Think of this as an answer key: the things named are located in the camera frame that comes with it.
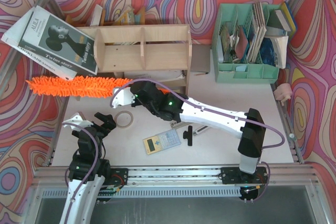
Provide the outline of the orange microfiber duster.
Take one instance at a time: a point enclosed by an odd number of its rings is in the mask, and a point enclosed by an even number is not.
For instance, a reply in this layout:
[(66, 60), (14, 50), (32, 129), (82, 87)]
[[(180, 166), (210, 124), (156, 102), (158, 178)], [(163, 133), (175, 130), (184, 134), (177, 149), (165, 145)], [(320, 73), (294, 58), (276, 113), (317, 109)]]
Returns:
[(129, 79), (107, 77), (77, 76), (73, 80), (60, 77), (33, 77), (26, 82), (33, 93), (53, 97), (90, 97), (107, 98), (113, 95), (113, 89), (128, 83)]

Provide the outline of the large black-cover book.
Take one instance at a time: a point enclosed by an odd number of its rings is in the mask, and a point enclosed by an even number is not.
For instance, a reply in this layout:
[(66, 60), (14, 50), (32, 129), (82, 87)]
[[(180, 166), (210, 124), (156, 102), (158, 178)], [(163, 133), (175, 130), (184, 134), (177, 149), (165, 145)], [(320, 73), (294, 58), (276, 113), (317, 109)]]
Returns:
[(95, 40), (92, 37), (40, 6), (32, 7), (3, 34), (1, 40), (65, 80), (72, 80), (78, 74), (96, 76), (98, 66), (94, 49), (93, 60), (88, 56), (86, 63), (76, 63), (70, 59), (72, 50), (67, 43), (63, 43), (62, 49), (56, 48), (55, 40), (48, 34), (48, 29), (52, 25), (69, 27), (69, 35), (74, 41), (78, 42), (79, 36), (84, 35), (94, 41), (94, 46)]

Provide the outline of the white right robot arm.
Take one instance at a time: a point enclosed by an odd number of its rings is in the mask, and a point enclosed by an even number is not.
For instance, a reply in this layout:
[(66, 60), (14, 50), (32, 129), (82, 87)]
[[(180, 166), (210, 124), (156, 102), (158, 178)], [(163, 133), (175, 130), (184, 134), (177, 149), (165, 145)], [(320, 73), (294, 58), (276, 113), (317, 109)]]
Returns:
[(197, 123), (235, 135), (240, 139), (240, 171), (246, 174), (255, 172), (266, 132), (258, 110), (249, 109), (247, 113), (223, 110), (183, 94), (164, 93), (151, 81), (131, 84), (130, 92), (135, 96), (136, 105), (144, 106), (165, 121)]

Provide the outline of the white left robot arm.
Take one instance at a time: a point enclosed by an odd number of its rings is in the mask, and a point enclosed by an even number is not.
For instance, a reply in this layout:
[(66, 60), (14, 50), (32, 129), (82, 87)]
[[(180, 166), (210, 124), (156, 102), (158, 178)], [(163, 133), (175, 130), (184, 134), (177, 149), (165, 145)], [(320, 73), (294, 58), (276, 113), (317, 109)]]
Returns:
[(66, 175), (68, 192), (60, 223), (89, 223), (98, 193), (111, 177), (110, 162), (104, 158), (103, 138), (116, 128), (116, 123), (110, 114), (97, 112), (95, 117), (103, 124), (85, 120), (79, 112), (62, 122), (78, 138), (78, 149)]

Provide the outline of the white paper booklet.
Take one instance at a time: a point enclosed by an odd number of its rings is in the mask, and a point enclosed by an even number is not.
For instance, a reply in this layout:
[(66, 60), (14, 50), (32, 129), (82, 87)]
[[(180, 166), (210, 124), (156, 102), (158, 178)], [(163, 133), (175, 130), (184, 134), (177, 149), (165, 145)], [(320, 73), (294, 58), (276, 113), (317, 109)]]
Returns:
[(152, 79), (158, 82), (181, 80), (185, 77), (184, 70), (159, 70), (159, 71), (128, 71), (124, 72), (127, 79)]

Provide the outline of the black plastic clip piece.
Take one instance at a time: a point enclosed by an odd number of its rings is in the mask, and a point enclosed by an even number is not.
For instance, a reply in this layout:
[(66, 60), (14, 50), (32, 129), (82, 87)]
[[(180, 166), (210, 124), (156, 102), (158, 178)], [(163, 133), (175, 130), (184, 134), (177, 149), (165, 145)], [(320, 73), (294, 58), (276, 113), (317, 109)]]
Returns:
[(187, 145), (193, 145), (193, 127), (191, 125), (188, 126), (187, 130), (183, 132), (183, 139), (187, 140)]

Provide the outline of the black stapler remover tool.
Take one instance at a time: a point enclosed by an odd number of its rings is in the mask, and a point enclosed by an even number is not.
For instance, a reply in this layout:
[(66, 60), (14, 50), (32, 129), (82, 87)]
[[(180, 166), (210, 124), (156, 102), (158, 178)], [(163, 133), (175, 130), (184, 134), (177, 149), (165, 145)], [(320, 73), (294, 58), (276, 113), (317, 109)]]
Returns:
[(200, 135), (203, 132), (207, 131), (208, 129), (209, 129), (208, 126), (202, 126), (202, 127), (198, 128), (198, 129), (196, 129), (195, 131), (193, 131), (193, 135), (194, 136)]

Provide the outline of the pencil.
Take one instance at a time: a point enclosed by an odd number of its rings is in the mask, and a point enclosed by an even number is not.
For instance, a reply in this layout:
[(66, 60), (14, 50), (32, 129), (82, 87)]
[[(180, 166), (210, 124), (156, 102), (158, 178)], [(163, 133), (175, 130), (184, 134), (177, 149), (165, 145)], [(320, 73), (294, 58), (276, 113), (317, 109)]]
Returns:
[(209, 72), (196, 73), (196, 74), (194, 74), (194, 76), (202, 76), (202, 75), (206, 75), (206, 74), (209, 74)]

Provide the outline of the grey notebook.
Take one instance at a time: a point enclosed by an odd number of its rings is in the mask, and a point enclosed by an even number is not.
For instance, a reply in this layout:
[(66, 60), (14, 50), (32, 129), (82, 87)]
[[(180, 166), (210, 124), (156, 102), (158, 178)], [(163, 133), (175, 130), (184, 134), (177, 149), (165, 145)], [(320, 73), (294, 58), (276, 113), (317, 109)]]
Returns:
[(210, 72), (210, 45), (192, 45), (191, 71)]

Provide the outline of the green desk organizer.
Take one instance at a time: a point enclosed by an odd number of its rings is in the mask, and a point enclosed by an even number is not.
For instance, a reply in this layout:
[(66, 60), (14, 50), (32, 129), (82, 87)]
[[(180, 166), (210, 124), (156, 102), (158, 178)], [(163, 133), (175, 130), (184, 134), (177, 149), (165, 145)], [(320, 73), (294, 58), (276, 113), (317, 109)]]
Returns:
[(220, 4), (212, 36), (215, 81), (233, 84), (272, 84), (279, 68), (264, 64), (254, 51), (248, 61), (255, 33), (252, 4)]

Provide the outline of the wooden book stand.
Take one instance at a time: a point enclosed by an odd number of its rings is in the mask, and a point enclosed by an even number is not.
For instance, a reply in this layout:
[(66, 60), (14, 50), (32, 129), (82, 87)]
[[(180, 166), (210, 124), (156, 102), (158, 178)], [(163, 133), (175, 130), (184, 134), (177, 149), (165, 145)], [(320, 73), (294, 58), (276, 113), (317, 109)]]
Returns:
[[(105, 10), (96, 5), (90, 18), (87, 20), (87, 26), (102, 26), (104, 24)], [(107, 25), (143, 25), (145, 24), (145, 8), (141, 7), (135, 14), (131, 6), (128, 6), (119, 17), (112, 22), (107, 22)], [(79, 41), (74, 41), (69, 35), (70, 28), (65, 25), (52, 25), (48, 29), (48, 34), (51, 39), (55, 40), (56, 48), (62, 49), (63, 43), (67, 43), (72, 54), (70, 59), (76, 63), (86, 63), (87, 57), (93, 60), (93, 40), (86, 36), (79, 36)]]

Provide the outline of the red brown booklet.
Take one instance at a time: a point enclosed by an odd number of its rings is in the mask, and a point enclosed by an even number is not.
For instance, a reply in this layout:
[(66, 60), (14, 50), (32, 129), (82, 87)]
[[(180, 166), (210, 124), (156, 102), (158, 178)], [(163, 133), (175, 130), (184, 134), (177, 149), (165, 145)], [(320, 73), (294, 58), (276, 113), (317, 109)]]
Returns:
[(245, 56), (246, 50), (248, 49), (248, 40), (247, 40), (243, 26), (239, 27), (236, 39), (237, 39), (237, 42), (235, 45), (235, 53), (236, 53), (236, 57), (239, 60), (241, 60)]

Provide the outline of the blue and yellow book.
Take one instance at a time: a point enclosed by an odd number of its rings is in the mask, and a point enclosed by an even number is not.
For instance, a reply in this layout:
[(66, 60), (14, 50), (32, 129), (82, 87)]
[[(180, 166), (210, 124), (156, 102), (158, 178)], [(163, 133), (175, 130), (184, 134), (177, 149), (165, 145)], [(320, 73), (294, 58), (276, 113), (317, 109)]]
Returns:
[(266, 29), (270, 35), (292, 36), (295, 34), (297, 23), (286, 2), (283, 2), (277, 9), (272, 9), (269, 12)]

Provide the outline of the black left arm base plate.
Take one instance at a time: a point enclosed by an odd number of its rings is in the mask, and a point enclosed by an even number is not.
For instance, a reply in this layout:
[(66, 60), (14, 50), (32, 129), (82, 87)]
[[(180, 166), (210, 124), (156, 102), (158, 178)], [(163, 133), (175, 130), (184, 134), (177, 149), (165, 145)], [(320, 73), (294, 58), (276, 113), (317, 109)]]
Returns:
[(128, 168), (112, 168), (107, 180), (98, 191), (96, 204), (106, 204), (128, 184)]

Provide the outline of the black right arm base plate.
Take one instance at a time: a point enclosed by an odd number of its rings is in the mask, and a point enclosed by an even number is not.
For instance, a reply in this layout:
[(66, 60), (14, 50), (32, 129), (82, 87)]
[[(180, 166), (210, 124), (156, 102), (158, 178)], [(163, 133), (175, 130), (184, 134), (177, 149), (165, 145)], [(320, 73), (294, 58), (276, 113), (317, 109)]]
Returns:
[(253, 204), (266, 192), (270, 182), (270, 167), (257, 166), (253, 174), (242, 172), (238, 167), (222, 167), (218, 179), (224, 185), (235, 185), (239, 187), (241, 199), (245, 204)]

